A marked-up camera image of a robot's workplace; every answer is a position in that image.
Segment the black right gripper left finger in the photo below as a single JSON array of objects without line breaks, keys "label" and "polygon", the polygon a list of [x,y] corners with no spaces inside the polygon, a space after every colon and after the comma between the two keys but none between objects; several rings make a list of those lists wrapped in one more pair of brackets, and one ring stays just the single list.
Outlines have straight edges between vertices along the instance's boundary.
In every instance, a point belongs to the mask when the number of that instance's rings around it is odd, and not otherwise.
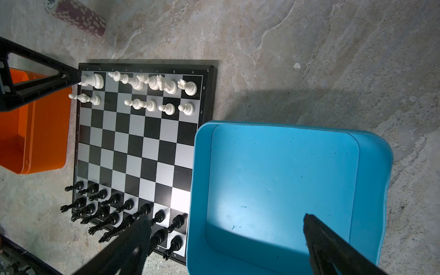
[{"label": "black right gripper left finger", "polygon": [[151,221],[140,217],[118,235],[76,275],[140,275],[150,251]]}]

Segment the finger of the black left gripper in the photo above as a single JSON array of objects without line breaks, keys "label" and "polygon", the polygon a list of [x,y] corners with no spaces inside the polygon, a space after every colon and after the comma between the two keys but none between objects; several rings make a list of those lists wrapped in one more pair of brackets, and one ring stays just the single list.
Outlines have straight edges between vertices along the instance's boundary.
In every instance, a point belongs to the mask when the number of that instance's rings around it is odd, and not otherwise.
[{"label": "finger of the black left gripper", "polygon": [[[11,53],[50,67],[58,74],[15,84],[8,64]],[[1,38],[1,112],[15,110],[80,82],[81,73],[78,69]]]}]

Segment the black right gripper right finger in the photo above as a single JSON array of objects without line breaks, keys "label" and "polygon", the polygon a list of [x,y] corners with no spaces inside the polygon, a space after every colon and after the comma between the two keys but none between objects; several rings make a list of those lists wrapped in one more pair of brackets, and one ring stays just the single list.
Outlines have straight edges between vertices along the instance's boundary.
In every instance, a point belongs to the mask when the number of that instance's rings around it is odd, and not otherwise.
[{"label": "black right gripper right finger", "polygon": [[313,214],[304,216],[304,235],[314,275],[384,275]]}]

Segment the white rook chess piece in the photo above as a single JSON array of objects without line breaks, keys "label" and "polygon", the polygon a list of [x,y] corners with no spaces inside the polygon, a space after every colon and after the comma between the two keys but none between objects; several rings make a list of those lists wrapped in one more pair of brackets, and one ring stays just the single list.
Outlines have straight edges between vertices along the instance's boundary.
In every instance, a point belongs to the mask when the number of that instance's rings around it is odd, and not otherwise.
[{"label": "white rook chess piece", "polygon": [[188,96],[194,96],[197,93],[197,85],[192,81],[187,82],[181,79],[177,82],[177,86],[178,88],[183,90]]}]

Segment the black knight near corner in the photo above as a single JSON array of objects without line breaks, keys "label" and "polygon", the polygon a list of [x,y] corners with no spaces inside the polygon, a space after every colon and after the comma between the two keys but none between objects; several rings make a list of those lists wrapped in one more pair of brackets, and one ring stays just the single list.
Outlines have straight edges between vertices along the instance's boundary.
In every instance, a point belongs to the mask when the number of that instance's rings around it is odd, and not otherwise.
[{"label": "black knight near corner", "polygon": [[166,240],[167,235],[167,229],[160,229],[152,235],[150,239],[150,250],[148,252],[148,255],[150,255],[158,245]]}]

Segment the orange plastic tray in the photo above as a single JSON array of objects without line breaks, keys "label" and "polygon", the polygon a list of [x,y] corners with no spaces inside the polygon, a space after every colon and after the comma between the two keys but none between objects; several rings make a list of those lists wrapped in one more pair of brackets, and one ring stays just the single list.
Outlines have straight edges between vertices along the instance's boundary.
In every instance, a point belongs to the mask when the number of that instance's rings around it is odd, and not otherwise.
[{"label": "orange plastic tray", "polygon": [[72,88],[1,113],[1,167],[16,174],[63,168]]}]

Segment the black rook near corner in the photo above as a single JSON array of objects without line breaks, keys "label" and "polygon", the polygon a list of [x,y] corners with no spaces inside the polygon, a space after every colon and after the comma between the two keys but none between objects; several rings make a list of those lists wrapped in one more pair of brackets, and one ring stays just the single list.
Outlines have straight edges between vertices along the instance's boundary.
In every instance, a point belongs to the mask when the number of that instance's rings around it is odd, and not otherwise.
[{"label": "black rook near corner", "polygon": [[181,236],[175,236],[170,243],[170,247],[163,253],[163,259],[169,260],[174,252],[179,251],[183,246],[183,239]]}]

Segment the black pawn near corner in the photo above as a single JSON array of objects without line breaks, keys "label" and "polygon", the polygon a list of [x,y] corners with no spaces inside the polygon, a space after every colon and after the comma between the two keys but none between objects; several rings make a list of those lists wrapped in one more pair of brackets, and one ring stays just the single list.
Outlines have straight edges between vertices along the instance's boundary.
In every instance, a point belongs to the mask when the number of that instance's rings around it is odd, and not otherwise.
[{"label": "black pawn near corner", "polygon": [[167,228],[168,233],[173,232],[176,229],[181,228],[185,223],[185,217],[183,215],[177,215],[172,224]]}]

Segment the white pawn far corner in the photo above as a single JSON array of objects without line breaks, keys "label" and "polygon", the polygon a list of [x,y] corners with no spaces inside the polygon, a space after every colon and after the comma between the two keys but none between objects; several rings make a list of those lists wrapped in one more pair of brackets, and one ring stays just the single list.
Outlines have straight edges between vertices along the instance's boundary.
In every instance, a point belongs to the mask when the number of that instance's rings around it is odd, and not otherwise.
[{"label": "white pawn far corner", "polygon": [[68,97],[73,100],[78,100],[81,103],[92,103],[93,105],[99,105],[101,103],[101,98],[99,96],[89,97],[84,93],[80,95],[69,94]]}]

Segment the white rook far corner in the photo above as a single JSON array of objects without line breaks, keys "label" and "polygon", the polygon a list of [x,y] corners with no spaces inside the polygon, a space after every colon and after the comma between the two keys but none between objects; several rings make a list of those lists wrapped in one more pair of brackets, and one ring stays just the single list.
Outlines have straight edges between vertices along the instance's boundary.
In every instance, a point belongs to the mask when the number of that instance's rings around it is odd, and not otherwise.
[{"label": "white rook far corner", "polygon": [[102,89],[104,88],[104,78],[102,75],[96,73],[91,76],[82,76],[79,85],[83,87],[91,85],[95,89]]}]

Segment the blue plastic tray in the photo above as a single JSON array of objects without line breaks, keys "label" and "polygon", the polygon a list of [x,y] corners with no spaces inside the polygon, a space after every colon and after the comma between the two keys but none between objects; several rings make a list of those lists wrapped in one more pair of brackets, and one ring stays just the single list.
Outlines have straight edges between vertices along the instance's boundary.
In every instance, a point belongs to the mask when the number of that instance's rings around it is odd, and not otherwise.
[{"label": "blue plastic tray", "polygon": [[310,275],[315,215],[373,264],[393,165],[380,136],[210,121],[195,136],[186,266],[191,275]]}]

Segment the pink checkered small cup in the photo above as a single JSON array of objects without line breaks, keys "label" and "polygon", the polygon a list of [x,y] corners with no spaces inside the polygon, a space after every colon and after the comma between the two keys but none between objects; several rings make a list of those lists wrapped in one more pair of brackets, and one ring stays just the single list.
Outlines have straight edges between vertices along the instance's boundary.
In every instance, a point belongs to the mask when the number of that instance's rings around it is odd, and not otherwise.
[{"label": "pink checkered small cup", "polygon": [[84,4],[74,0],[47,0],[44,1],[45,11],[48,14],[70,24],[87,34],[101,38],[106,29],[103,17]]}]

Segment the black and silver chessboard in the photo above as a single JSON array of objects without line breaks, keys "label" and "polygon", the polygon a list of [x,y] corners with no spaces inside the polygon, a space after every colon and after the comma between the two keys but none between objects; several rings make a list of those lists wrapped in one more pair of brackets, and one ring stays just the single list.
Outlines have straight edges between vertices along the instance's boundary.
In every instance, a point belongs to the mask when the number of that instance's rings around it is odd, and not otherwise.
[{"label": "black and silver chessboard", "polygon": [[[194,163],[194,141],[198,128],[212,120],[217,69],[193,64],[109,64],[82,63],[82,76],[100,74],[104,88],[80,87],[79,93],[99,96],[101,103],[79,103],[76,119],[76,153],[73,218],[87,226],[104,222],[111,213],[118,218],[105,224],[98,235],[109,242],[110,231],[125,228],[130,216],[146,214],[154,222],[152,231],[167,229],[177,215],[184,225],[168,233],[154,252],[163,254],[175,236],[182,248],[171,259],[186,263],[187,219]],[[152,76],[197,85],[188,96],[178,88],[175,94],[152,90]],[[159,105],[171,103],[175,113],[160,112]],[[180,104],[191,103],[191,116],[180,112]]]}]

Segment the white pawn right edge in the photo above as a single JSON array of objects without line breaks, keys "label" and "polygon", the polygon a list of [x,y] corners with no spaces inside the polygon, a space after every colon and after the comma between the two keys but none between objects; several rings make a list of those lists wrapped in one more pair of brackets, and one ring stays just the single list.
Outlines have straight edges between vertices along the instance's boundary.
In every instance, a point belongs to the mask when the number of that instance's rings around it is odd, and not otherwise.
[{"label": "white pawn right edge", "polygon": [[191,116],[194,113],[194,106],[191,103],[180,104],[178,109],[187,116]]}]

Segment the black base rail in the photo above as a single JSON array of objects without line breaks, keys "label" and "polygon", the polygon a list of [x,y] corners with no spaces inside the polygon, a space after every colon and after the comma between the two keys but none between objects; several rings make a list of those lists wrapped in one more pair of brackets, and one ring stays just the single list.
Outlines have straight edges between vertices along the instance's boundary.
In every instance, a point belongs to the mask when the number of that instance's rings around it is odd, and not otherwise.
[{"label": "black base rail", "polygon": [[1,235],[2,275],[61,275],[55,268]]}]

